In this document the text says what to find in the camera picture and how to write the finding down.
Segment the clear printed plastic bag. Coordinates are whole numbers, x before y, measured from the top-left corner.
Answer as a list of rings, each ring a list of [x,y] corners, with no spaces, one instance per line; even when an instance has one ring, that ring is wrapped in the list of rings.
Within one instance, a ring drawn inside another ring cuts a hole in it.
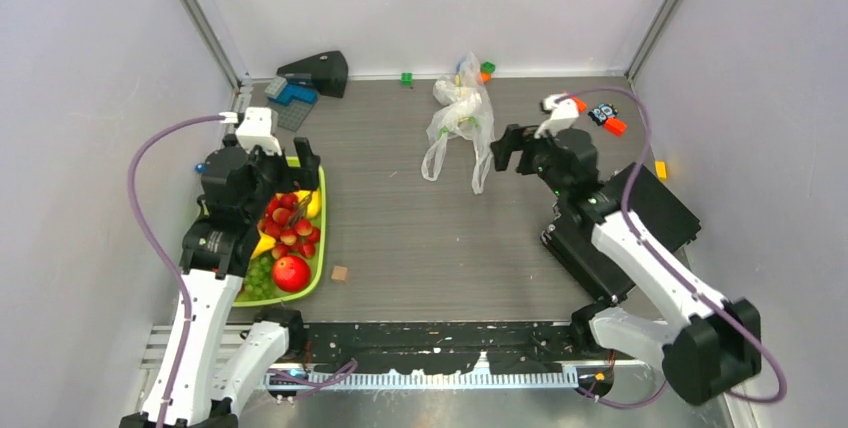
[[[429,147],[421,162],[421,175],[434,182],[446,158],[448,143],[460,138],[472,143],[474,163],[471,190],[480,195],[492,167],[495,141],[494,110],[482,80],[482,65],[476,55],[467,53],[453,75],[438,78],[432,89],[442,105],[425,130]]]

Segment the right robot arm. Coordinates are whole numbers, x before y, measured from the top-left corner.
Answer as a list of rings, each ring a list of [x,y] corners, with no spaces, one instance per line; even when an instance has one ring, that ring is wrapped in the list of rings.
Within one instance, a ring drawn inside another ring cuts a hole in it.
[[[601,180],[590,135],[568,129],[537,137],[510,124],[491,145],[497,170],[517,172],[554,193],[542,244],[586,290],[571,318],[571,345],[584,358],[618,351],[659,370],[685,402],[699,406],[757,376],[758,309],[730,300],[676,257],[698,218],[643,165]]]

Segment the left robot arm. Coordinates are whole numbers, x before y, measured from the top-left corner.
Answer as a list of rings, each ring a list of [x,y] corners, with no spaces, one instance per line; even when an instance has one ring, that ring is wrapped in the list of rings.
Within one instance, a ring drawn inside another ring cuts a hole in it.
[[[258,223],[276,194],[315,189],[321,159],[305,137],[294,140],[298,163],[257,144],[247,150],[226,136],[201,175],[201,213],[187,230],[177,269],[181,310],[158,377],[143,407],[123,427],[236,427],[273,363],[298,360],[307,346],[299,311],[264,309],[222,369],[216,367],[227,320],[259,242]]]

